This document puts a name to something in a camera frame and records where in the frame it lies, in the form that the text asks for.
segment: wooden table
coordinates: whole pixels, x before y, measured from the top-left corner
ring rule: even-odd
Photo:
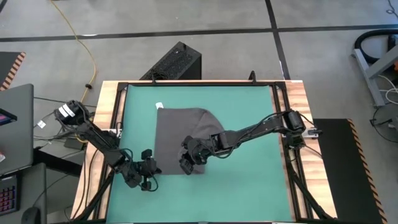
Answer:
[[[111,124],[111,118],[113,114],[113,109],[115,106],[115,99],[116,99],[116,92],[117,92],[117,87],[119,82],[128,82],[128,83],[150,83],[151,81],[105,81],[103,82],[102,88],[101,88],[101,93],[99,94],[99,100],[98,100],[98,105],[96,109],[96,114],[94,118],[94,123],[97,125],[99,128],[102,129],[108,129]],[[251,82],[250,80],[162,80],[158,82]],[[304,116],[306,116],[309,120],[312,120],[311,116],[311,111],[308,105],[307,101],[307,96],[305,94],[305,89],[304,89],[304,84],[302,81],[280,81],[280,80],[259,80],[258,82],[285,82],[286,87],[287,87],[287,94],[289,97],[289,104],[290,107],[293,110],[297,110],[300,113],[302,113]],[[118,117],[116,118],[116,121],[121,120],[121,115],[123,112],[123,106],[124,106],[124,99],[126,97],[126,92],[122,91],[121,93],[121,102],[119,104],[119,112]],[[279,94],[279,99],[280,99],[280,104],[282,105],[282,110],[284,110],[284,104],[282,100],[282,94]],[[306,127],[311,127],[312,125],[304,121]],[[311,148],[315,149],[320,153],[320,148],[317,140],[312,140],[312,139],[306,139],[305,140],[306,144],[310,146]],[[86,185],[90,181],[90,189],[88,191],[88,203],[92,199],[92,197],[97,193],[97,190],[99,188],[99,183],[100,183],[100,177],[102,173],[102,167],[103,167],[103,155],[100,152],[97,152],[95,157],[93,157],[94,153],[96,151],[96,148],[92,146],[91,144],[88,145],[87,150],[86,150],[86,158],[85,162],[87,164],[85,172],[86,172]],[[283,157],[283,149],[282,145],[280,146],[280,151],[281,151],[281,156]],[[315,198],[315,200],[323,207],[323,209],[331,216],[336,217],[336,210],[335,206],[333,204],[333,199],[331,197],[331,192],[329,188],[329,182],[326,176],[326,171],[325,171],[325,166],[323,165],[322,159],[316,155],[314,152],[307,150],[306,148],[303,148],[301,150],[301,159],[303,163],[303,169],[304,169],[304,174],[305,174],[305,179],[307,182],[307,188]],[[88,164],[90,164],[91,160],[93,160],[92,165],[91,165],[91,176],[90,179],[88,179]],[[285,168],[285,162],[284,159],[282,160],[284,163],[284,170],[285,170],[285,178],[286,178],[286,186],[287,186],[287,191],[288,194],[290,195],[290,189],[289,189],[289,183],[287,180],[287,173],[286,173],[286,168]],[[83,205],[80,207],[80,209],[77,211],[78,216],[85,208],[85,199],[86,199],[86,193],[83,195],[83,188],[84,188],[84,170],[82,170],[82,173],[80,175],[80,180],[79,180],[79,185],[77,188],[76,192],[76,197],[75,197],[75,203],[73,204],[73,210],[72,210],[72,215],[76,213],[78,206],[80,204],[81,198],[83,198]],[[302,194],[300,190],[296,187],[297,189],[297,195],[298,195],[298,200],[299,200],[299,207],[300,207],[300,213],[302,217],[306,217],[305,213],[305,206],[304,206],[304,201]],[[104,193],[102,202],[101,202],[101,207],[99,211],[99,218],[104,218],[106,216],[106,207],[108,204],[108,197],[109,196],[109,189]],[[290,199],[290,211],[292,214],[292,218],[294,219],[294,212],[293,212],[293,205]]]

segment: keyboard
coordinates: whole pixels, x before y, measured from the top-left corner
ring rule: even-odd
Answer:
[[[18,211],[18,183],[17,175],[0,179],[0,216]]]

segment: white cable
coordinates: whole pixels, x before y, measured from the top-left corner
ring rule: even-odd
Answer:
[[[398,102],[392,101],[392,100],[390,100],[390,98],[388,98],[388,93],[389,93],[389,92],[395,90],[395,93],[398,93],[398,89],[396,88],[396,86],[393,84],[392,81],[390,81],[390,79],[388,79],[388,78],[385,77],[384,75],[379,75],[379,77],[384,78],[385,80],[387,80],[387,81],[391,84],[391,86],[392,86],[392,88],[389,89],[389,90],[380,90],[380,91],[385,91],[385,92],[386,92],[386,99],[388,100],[388,102],[393,103],[393,104],[395,104],[395,105],[398,105]]]

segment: metal stand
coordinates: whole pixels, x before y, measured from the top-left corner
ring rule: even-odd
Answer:
[[[368,84],[376,107],[386,105],[387,101],[376,83],[376,78],[388,67],[390,67],[396,60],[398,60],[398,45],[393,47],[385,55],[383,55],[376,63],[369,66],[366,62],[361,50],[354,49],[353,56],[356,58],[361,72]]]
[[[36,149],[33,151],[33,166],[41,162],[43,162],[49,169],[80,177],[81,165]]]

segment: concrete floor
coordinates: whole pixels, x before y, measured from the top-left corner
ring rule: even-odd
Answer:
[[[56,3],[81,35],[271,28],[263,0],[67,0]],[[387,1],[380,0],[271,0],[271,3],[276,24],[283,28],[380,25],[398,21],[385,12]],[[392,3],[398,8],[398,0]],[[398,145],[383,140],[370,126],[373,100],[355,59],[350,57],[355,39],[366,31],[282,32],[279,35],[290,77],[304,81],[313,117],[354,121],[387,219],[398,223]],[[0,39],[71,34],[65,21],[46,0],[8,1],[0,13]],[[366,41],[365,49],[373,56],[382,55],[386,46],[381,40],[385,39]],[[94,90],[89,92],[85,103],[96,105],[104,80],[140,78],[178,41],[203,54],[204,79],[247,79],[251,70],[261,79],[284,78],[271,32],[84,40],[99,70]],[[79,100],[84,84],[91,78],[90,58],[74,40],[0,42],[0,51],[26,52],[12,86],[33,83],[38,97]],[[44,100],[34,103],[35,121],[60,105]],[[395,110],[395,105],[389,105],[378,117],[387,117]],[[35,134],[50,136],[58,129],[56,122],[50,120],[44,129],[36,129]],[[392,131],[383,129],[382,132],[398,139]],[[74,152],[59,142],[44,150],[60,157]],[[83,155],[70,159],[81,163]],[[57,172],[47,173],[49,184],[62,176]],[[63,209],[73,203],[77,183],[77,178],[69,177],[49,189],[49,223],[66,220]]]

